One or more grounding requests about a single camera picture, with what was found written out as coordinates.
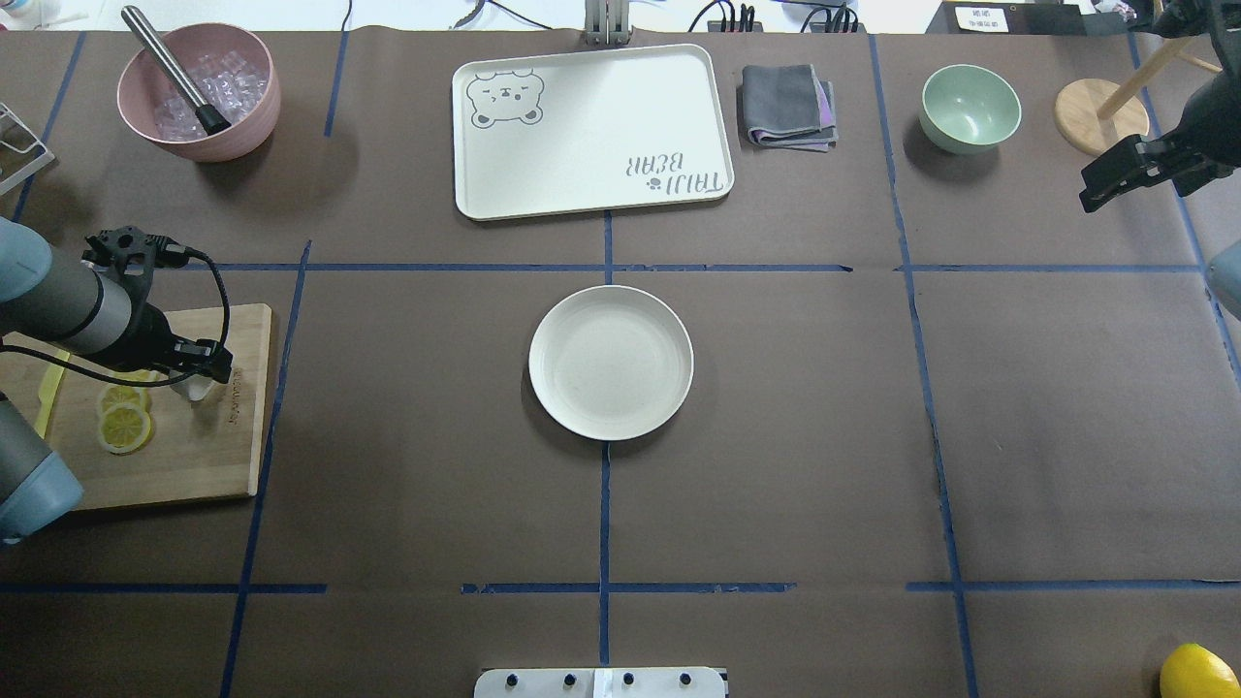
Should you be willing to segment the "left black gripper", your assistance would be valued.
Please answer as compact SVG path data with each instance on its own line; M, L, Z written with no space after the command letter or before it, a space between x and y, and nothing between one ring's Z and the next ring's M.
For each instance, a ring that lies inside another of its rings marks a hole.
M115 370L156 370L185 376L204 376L227 384L235 370L235 354L221 342L175 339L168 317L143 301L130 304L130 319L115 340Z

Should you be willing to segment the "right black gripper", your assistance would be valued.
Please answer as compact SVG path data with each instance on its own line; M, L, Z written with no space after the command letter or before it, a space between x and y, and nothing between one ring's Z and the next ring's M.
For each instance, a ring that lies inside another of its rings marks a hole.
M1239 164L1239 79L1215 75L1188 99L1179 123L1164 137L1122 137L1087 164L1080 202L1085 212L1096 212L1119 195L1167 178L1179 196L1190 196L1214 178L1227 178Z

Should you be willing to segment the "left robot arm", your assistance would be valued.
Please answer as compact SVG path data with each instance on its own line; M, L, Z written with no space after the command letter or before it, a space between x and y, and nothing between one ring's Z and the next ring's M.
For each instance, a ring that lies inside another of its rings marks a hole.
M168 386L230 381L230 322L217 339L172 332L151 306L151 274L181 270L204 252L137 227L87 238L79 257L34 230L2 221L2 332L22 334L79 358L77 371L98 380L112 373L154 370ZM2 543L12 545L58 520L81 501L79 479L9 400L1 407Z

